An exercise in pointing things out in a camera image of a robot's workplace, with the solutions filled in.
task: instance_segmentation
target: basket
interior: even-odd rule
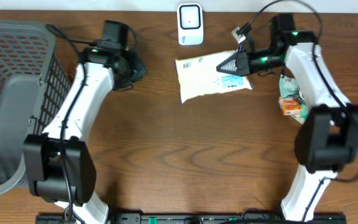
[[[70,88],[55,37],[39,22],[0,21],[0,194],[27,186],[28,134],[41,134]]]

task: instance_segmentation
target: wooden table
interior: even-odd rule
[[[127,92],[112,92],[94,123],[89,151],[98,171],[96,191],[112,206],[145,213],[224,212],[274,209],[287,194],[297,161],[294,138],[300,125],[278,107],[278,78],[250,80],[255,90],[194,98],[179,104],[176,58],[234,49],[233,28],[254,13],[204,14],[199,46],[177,41],[174,12],[0,11],[0,19],[52,22],[70,37],[101,37],[104,20],[129,24],[139,37],[148,73]],[[252,31],[257,47],[269,44],[269,19],[262,14]],[[358,103],[358,14],[324,14],[321,46],[336,83]],[[318,28],[311,14],[297,14],[299,29]],[[57,44],[58,57],[71,75],[76,58]],[[348,165],[342,177],[358,169]],[[358,182],[332,183],[318,204],[320,212],[344,212],[358,223]],[[0,223],[33,223],[56,206],[14,189],[0,196]]]

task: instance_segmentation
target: white wall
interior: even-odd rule
[[[179,3],[198,2],[207,12],[255,12],[273,0],[0,0],[0,9],[176,11]],[[305,0],[318,12],[358,13],[358,0]],[[273,12],[308,12],[295,2],[280,2]]]

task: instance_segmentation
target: green light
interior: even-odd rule
[[[267,61],[267,59],[269,59],[268,57],[263,57],[263,58],[261,58],[260,60],[263,62],[263,63],[265,63],[266,61]]]

